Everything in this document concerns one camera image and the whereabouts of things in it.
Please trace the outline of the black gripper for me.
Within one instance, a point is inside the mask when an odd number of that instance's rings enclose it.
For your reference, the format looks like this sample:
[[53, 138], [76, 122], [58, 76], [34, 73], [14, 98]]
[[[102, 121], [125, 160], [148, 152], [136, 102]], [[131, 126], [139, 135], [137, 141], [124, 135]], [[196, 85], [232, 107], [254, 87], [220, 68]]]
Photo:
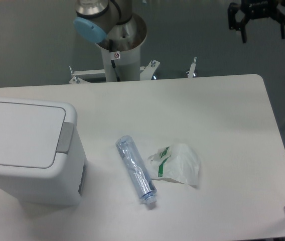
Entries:
[[[228, 14], [228, 26], [230, 30], [236, 30], [241, 33], [242, 42], [247, 42], [245, 26], [250, 19], [272, 18], [280, 24], [281, 38], [285, 39], [285, 14], [281, 12], [278, 6], [280, 1], [241, 1], [241, 4], [230, 3]], [[241, 11], [244, 16], [240, 22], [236, 20], [236, 14]]]

